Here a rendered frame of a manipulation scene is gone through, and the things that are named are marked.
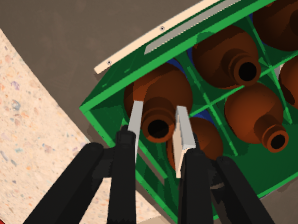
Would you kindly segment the green bottle crate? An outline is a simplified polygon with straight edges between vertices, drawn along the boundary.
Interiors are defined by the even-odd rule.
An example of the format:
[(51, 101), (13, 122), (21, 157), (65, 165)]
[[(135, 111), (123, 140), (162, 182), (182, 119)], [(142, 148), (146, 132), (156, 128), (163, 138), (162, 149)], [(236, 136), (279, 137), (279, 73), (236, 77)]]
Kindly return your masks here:
[[(115, 133), (120, 131), (121, 124), (129, 125), (130, 122), (123, 102), (125, 87), (174, 57), (182, 65), (193, 92), (189, 118), (207, 108), (223, 141), (223, 156), (234, 160), (258, 198), (272, 192), (298, 176), (298, 109), (285, 101), (274, 72), (275, 68), (298, 55), (298, 50), (286, 52), (262, 44), (249, 17), (273, 1), (220, 0), (197, 12), (112, 64), (79, 109), (108, 146), (114, 147)], [(245, 86), (225, 90), (209, 85), (185, 51), (231, 24), (253, 38), (261, 65), (259, 81), (269, 87), (282, 103), (282, 125), (289, 141), (280, 152), (271, 153), (262, 144), (245, 143), (233, 134), (216, 103)], [(147, 140), (140, 129), (138, 146), (164, 178), (164, 185), (138, 153), (136, 179), (177, 224), (180, 178), (176, 178), (176, 171), (168, 163), (165, 142)]]

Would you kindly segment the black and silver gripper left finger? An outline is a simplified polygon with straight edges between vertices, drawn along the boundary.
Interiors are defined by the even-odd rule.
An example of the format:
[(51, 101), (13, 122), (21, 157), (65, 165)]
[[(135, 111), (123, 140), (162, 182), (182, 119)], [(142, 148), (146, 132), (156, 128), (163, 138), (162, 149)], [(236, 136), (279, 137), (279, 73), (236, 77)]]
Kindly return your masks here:
[(106, 224), (137, 224), (135, 166), (142, 109), (143, 101), (134, 100), (129, 125), (116, 133), (114, 147), (85, 144), (23, 224), (79, 224), (103, 178), (111, 178)]

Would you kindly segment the brown glass bottle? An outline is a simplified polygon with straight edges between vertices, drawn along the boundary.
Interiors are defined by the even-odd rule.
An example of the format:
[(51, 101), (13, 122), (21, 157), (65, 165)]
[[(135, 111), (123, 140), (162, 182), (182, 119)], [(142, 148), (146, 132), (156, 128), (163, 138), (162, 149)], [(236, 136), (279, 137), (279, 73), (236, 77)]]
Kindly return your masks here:
[(261, 75), (253, 38), (235, 25), (225, 27), (190, 47), (186, 53), (203, 80), (219, 89), (251, 86)]
[(298, 0), (275, 0), (249, 17), (264, 45), (298, 50)]
[(270, 152), (283, 150), (289, 141), (278, 96), (259, 80), (216, 103), (233, 134)]
[[(223, 155), (223, 142), (207, 109), (189, 118), (192, 131), (197, 135), (200, 149), (207, 158), (216, 160)], [(175, 170), (173, 136), (165, 142), (169, 164)], [(176, 170), (175, 170), (176, 171)]]
[(298, 55), (274, 69), (285, 100), (298, 109)]
[(156, 69), (127, 85), (123, 102), (127, 116), (131, 117), (135, 101), (143, 101), (141, 127), (151, 142), (163, 143), (174, 134), (177, 106), (193, 106), (193, 92), (182, 65), (174, 57)]

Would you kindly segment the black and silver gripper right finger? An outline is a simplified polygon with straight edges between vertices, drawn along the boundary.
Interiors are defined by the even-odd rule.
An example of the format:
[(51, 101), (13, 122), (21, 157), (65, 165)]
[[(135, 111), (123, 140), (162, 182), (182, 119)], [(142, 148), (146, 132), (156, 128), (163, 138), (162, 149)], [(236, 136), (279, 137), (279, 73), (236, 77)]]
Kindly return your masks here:
[(214, 224), (212, 203), (222, 224), (275, 224), (233, 159), (206, 157), (186, 107), (177, 106), (175, 118), (178, 224)]

